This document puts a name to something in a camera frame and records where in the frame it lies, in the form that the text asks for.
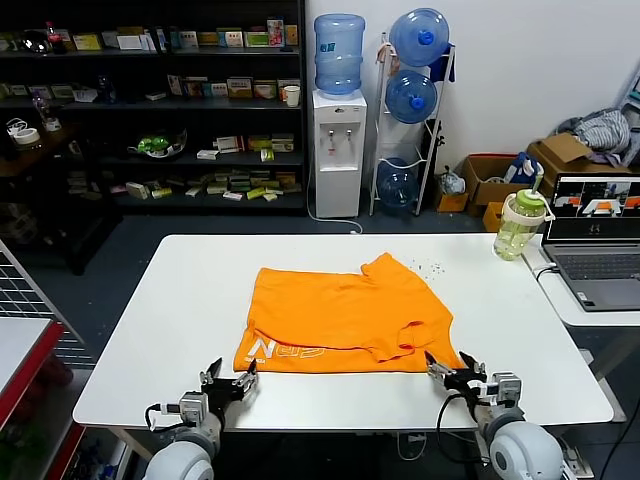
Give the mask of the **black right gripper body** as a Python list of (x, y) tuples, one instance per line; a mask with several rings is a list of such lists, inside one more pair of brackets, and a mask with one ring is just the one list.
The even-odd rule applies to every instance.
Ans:
[(481, 399), (489, 395), (487, 378), (484, 369), (449, 369), (444, 375), (444, 387), (467, 399)]

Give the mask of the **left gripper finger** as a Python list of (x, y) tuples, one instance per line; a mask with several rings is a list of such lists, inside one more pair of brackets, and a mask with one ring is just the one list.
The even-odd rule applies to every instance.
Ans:
[(257, 380), (257, 362), (255, 359), (253, 359), (249, 367), (247, 368), (247, 370), (234, 381), (234, 384), (238, 388), (252, 388), (256, 380)]
[(210, 364), (206, 371), (200, 372), (201, 385), (214, 385), (219, 380), (222, 361), (223, 359), (219, 357), (216, 361)]

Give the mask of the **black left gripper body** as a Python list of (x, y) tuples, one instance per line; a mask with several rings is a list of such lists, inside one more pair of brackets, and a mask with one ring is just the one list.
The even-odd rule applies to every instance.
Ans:
[(203, 385), (202, 391), (207, 394), (210, 405), (229, 405), (235, 401), (242, 401), (253, 389), (238, 388), (234, 381), (236, 379), (221, 379), (214, 385)]

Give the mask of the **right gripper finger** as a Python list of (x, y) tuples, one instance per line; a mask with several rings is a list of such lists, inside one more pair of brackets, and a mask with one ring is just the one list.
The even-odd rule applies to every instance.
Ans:
[(486, 370), (485, 370), (485, 364), (478, 362), (473, 356), (465, 353), (465, 352), (460, 352), (459, 353), (461, 359), (463, 360), (463, 362), (465, 363), (466, 367), (469, 370), (472, 370), (474, 372), (475, 375), (479, 375), (479, 376), (485, 376), (486, 375)]
[(443, 380), (448, 375), (448, 368), (437, 362), (428, 351), (424, 352), (424, 356), (428, 367), (427, 373), (435, 380)]

